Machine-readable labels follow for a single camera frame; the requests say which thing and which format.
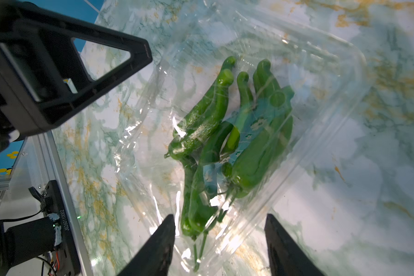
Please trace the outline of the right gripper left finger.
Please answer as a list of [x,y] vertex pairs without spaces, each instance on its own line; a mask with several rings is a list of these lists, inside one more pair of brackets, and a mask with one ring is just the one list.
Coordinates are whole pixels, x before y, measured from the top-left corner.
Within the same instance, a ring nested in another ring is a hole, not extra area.
[[118,276],[167,276],[174,243],[174,215],[168,215]]

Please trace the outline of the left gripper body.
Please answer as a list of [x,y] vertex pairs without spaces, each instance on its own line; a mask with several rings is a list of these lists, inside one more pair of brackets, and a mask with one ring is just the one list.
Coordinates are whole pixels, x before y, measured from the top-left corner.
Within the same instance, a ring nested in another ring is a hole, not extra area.
[[28,73],[44,77],[39,82],[51,92],[44,103],[33,99],[33,86],[25,84],[25,75],[0,47],[0,142],[7,141],[10,133],[18,131],[31,136],[54,129],[72,118],[72,92],[66,89],[59,73],[61,63],[70,64],[65,50],[46,47],[42,41],[24,37],[21,27],[34,26],[59,33],[72,24],[72,17],[36,7],[33,3],[0,1],[0,44],[17,45],[23,49],[24,58],[41,65],[29,68]]

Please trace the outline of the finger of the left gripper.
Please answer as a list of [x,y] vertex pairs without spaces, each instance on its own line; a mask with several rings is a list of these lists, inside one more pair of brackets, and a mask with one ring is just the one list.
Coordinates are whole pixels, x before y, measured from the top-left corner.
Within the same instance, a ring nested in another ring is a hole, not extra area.
[[[34,26],[21,27],[19,33],[42,41],[46,47],[65,50],[66,56],[72,59],[70,64],[59,66],[66,89],[72,92],[72,116],[152,62],[151,49],[145,39],[74,18],[72,24],[59,33]],[[23,57],[23,52],[17,45],[6,45],[6,56],[18,68],[19,75],[26,76],[25,84],[33,86],[33,99],[44,103],[51,94],[39,83],[44,76],[35,77],[27,72],[41,64],[30,62]]]

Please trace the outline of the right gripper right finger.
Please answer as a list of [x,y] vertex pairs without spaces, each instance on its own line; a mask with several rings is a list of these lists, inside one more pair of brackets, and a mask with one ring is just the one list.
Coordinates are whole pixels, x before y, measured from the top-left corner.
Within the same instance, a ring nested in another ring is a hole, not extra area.
[[264,232],[273,276],[322,276],[323,273],[307,257],[272,214],[267,214]]

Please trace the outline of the green pepper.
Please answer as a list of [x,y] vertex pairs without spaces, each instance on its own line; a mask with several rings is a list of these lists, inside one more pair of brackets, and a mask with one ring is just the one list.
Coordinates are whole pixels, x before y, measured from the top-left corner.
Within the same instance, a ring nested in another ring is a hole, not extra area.
[[229,56],[221,66],[214,83],[181,120],[174,130],[165,158],[180,160],[197,151],[212,136],[222,122],[229,103],[229,89],[233,84],[232,69],[236,57]]
[[230,198],[243,198],[262,182],[293,131],[294,91],[279,85],[269,60],[260,61],[252,77],[240,72],[237,84],[240,107],[222,152],[228,161],[221,168]]

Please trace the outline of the clear clamshell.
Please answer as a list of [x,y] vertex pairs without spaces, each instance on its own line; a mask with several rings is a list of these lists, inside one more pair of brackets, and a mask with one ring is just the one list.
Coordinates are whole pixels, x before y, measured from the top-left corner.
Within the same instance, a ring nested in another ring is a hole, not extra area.
[[170,274],[215,275],[367,88],[334,35],[250,3],[184,8],[115,153],[148,230],[175,219]]

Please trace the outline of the aluminium front rail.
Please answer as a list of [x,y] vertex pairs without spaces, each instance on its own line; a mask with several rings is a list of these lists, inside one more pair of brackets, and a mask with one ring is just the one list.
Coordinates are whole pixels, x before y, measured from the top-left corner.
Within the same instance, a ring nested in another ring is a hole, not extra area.
[[41,276],[90,276],[92,266],[51,132],[11,146],[0,169],[0,276],[39,260]]

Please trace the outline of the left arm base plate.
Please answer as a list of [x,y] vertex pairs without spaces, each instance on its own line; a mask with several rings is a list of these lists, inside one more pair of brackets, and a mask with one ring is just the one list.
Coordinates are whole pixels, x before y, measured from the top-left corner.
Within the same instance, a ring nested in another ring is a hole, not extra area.
[[59,185],[55,180],[46,184],[44,190],[46,208],[44,215],[53,221],[55,243],[52,257],[57,263],[58,276],[78,276],[81,265],[71,232],[70,219],[67,215]]

